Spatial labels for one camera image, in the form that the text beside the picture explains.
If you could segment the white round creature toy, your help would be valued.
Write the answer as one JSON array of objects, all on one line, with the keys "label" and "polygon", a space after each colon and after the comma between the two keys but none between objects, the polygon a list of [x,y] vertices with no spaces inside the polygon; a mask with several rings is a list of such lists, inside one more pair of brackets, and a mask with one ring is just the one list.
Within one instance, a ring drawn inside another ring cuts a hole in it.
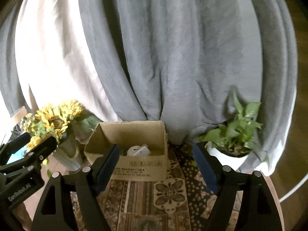
[{"label": "white round creature toy", "polygon": [[141,146],[132,146],[127,150],[127,156],[133,156],[139,149],[141,148]]}]

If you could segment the white remote control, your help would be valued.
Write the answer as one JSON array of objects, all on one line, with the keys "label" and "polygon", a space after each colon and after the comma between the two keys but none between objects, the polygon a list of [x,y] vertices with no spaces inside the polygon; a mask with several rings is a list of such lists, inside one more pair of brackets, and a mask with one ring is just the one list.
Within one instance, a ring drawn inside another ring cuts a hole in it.
[{"label": "white remote control", "polygon": [[150,150],[147,145],[141,146],[138,150],[135,150],[133,156],[134,157],[146,157],[150,155]]}]

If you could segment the green ribbed vase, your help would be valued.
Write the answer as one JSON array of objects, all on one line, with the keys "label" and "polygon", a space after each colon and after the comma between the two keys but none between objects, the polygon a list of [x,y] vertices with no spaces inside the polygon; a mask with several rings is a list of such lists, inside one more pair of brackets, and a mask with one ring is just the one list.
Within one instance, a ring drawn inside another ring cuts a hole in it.
[{"label": "green ribbed vase", "polygon": [[52,155],[64,165],[68,171],[76,171],[80,169],[83,164],[78,141],[73,133],[65,135]]}]

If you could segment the sunflower bouquet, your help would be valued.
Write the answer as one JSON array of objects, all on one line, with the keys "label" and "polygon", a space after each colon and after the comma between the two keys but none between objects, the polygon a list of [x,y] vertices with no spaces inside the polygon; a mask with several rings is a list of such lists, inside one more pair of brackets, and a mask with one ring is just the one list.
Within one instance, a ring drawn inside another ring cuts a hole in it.
[{"label": "sunflower bouquet", "polygon": [[21,130],[30,134],[27,144],[30,151],[49,136],[61,143],[70,132],[81,130],[92,132],[101,120],[88,111],[77,100],[69,100],[59,105],[48,104],[34,114],[28,113],[20,122]]}]

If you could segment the white plant pot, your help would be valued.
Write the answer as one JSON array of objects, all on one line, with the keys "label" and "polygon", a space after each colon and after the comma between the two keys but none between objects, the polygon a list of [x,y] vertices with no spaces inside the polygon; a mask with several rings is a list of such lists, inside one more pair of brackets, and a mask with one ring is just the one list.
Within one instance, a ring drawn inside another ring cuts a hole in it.
[{"label": "white plant pot", "polygon": [[214,156],[218,159],[218,161],[222,165],[227,165],[231,167],[233,170],[238,170],[240,166],[245,162],[248,158],[248,154],[243,157],[231,157],[226,154],[221,153],[218,149],[212,146],[211,142],[205,144],[205,148],[211,156]]}]

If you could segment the white floor lamp pole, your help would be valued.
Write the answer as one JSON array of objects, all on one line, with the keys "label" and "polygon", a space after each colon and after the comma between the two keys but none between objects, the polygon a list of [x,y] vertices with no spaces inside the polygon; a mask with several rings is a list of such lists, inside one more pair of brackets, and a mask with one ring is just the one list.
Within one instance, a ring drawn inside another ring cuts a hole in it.
[{"label": "white floor lamp pole", "polygon": [[286,193],[283,197],[279,199],[279,202],[282,203],[284,200],[289,198],[293,193],[295,193],[302,185],[302,180],[298,182],[288,193]]}]

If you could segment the brown cardboard box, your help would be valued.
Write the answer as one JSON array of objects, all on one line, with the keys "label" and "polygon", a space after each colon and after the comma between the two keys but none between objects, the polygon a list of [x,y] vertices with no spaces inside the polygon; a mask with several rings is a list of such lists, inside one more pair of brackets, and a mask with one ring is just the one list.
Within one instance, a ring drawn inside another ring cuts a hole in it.
[{"label": "brown cardboard box", "polygon": [[112,145],[120,158],[111,176],[114,180],[155,182],[165,180],[168,144],[162,121],[99,123],[86,144],[84,154],[92,164]]}]

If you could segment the patterned oriental rug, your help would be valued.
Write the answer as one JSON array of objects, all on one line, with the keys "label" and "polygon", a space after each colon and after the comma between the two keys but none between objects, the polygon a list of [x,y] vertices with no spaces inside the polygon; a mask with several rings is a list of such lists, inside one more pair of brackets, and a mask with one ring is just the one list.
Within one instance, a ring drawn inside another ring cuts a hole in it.
[{"label": "patterned oriental rug", "polygon": [[203,230],[216,195],[206,186],[192,147],[169,144],[167,177],[110,180],[97,196],[111,230]]}]

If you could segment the green potted plant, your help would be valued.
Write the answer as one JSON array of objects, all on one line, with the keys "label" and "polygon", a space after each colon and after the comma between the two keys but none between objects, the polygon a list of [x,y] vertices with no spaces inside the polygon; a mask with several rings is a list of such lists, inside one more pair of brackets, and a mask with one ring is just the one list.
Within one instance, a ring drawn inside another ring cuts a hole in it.
[{"label": "green potted plant", "polygon": [[233,104],[236,109],[235,117],[200,135],[198,140],[211,144],[225,155],[240,158],[256,148],[256,134],[263,126],[256,121],[262,103],[249,102],[243,105],[234,93]]}]

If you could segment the beige curtain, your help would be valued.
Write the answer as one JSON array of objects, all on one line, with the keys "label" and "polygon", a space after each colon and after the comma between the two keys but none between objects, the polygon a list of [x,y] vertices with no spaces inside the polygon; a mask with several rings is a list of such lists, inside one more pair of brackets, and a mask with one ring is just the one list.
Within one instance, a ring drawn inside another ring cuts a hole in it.
[{"label": "beige curtain", "polygon": [[23,0],[15,55],[31,111],[77,100],[102,121],[119,121],[92,61],[78,0]]}]

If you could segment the grey curtain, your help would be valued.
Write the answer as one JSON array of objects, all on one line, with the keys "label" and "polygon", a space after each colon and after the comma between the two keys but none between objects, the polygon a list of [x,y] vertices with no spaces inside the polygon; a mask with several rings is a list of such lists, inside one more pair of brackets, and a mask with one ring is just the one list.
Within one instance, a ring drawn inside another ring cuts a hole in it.
[{"label": "grey curtain", "polygon": [[[1,95],[24,106],[15,33],[23,0],[1,0]],[[285,149],[297,83],[285,0],[78,0],[95,69],[119,121],[165,123],[174,144],[260,102],[256,151],[241,165],[271,175]]]}]

